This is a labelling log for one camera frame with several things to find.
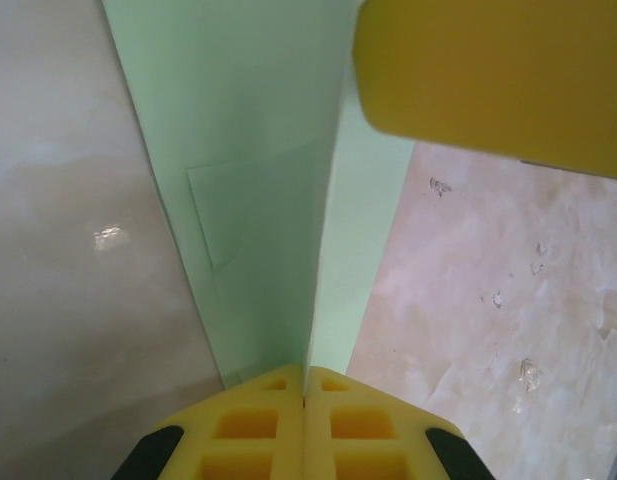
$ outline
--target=black rubber edge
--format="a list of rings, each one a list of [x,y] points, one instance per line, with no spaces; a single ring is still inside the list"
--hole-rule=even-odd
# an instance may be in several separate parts
[[[157,480],[183,434],[183,428],[172,425],[146,435],[111,480]]]
[[[441,428],[429,428],[426,437],[450,480],[495,480],[470,444]]]

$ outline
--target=light green paper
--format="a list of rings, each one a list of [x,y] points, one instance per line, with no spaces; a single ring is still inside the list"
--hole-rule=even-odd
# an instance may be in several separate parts
[[[361,327],[414,142],[374,130],[350,68],[324,220],[307,363],[345,373]]]
[[[356,3],[104,1],[162,203],[226,386],[307,358]],[[353,137],[346,143],[356,142]],[[335,158],[333,168],[347,175],[353,160],[340,168]],[[383,171],[390,159],[360,161]],[[403,177],[394,180],[391,188],[398,190]],[[355,210],[369,181],[331,182],[335,206]],[[361,211],[362,201],[354,225],[341,216],[326,223],[328,245],[339,237],[375,249],[366,251],[368,260],[356,259],[365,277],[350,278],[351,286],[363,285],[352,290],[372,284],[393,196],[373,199],[371,212]],[[343,221],[341,236],[335,218]],[[355,234],[375,240],[355,243]],[[327,282],[323,272],[340,259],[322,254],[321,262],[320,282]],[[365,305],[367,294],[357,300]],[[320,325],[340,321],[325,315]],[[344,344],[354,343],[352,330]]]

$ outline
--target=marble surface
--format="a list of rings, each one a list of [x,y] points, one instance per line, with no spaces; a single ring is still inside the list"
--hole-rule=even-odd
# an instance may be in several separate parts
[[[500,480],[617,451],[617,181],[418,143],[348,374],[456,423]]]
[[[0,0],[0,479],[109,478],[221,389],[101,5]]]

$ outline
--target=square hole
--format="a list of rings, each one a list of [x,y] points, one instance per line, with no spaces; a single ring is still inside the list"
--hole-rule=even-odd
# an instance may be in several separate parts
[[[275,438],[277,410],[234,408],[221,417],[213,438]]]
[[[270,480],[272,453],[217,453],[202,460],[201,480]]]
[[[278,380],[270,382],[263,389],[264,390],[285,390],[286,389],[286,379],[280,378]]]
[[[348,386],[330,378],[324,378],[321,381],[321,389],[324,392],[345,392],[348,390]]]
[[[335,454],[337,480],[415,480],[403,454],[351,452]]]
[[[390,417],[376,407],[340,407],[330,412],[332,438],[395,438]]]

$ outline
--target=yellow plastic piece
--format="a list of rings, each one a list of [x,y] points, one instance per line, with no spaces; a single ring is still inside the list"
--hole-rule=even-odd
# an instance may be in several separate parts
[[[301,366],[287,366],[182,410],[184,429],[159,480],[302,478]]]
[[[617,178],[617,0],[367,0],[354,59],[379,130]]]
[[[184,434],[159,479],[448,479],[425,431],[457,427],[325,368],[305,399],[302,380],[280,368],[165,419]]]
[[[447,479],[425,436],[433,427],[462,437],[443,418],[343,375],[312,367],[304,414],[304,478]]]

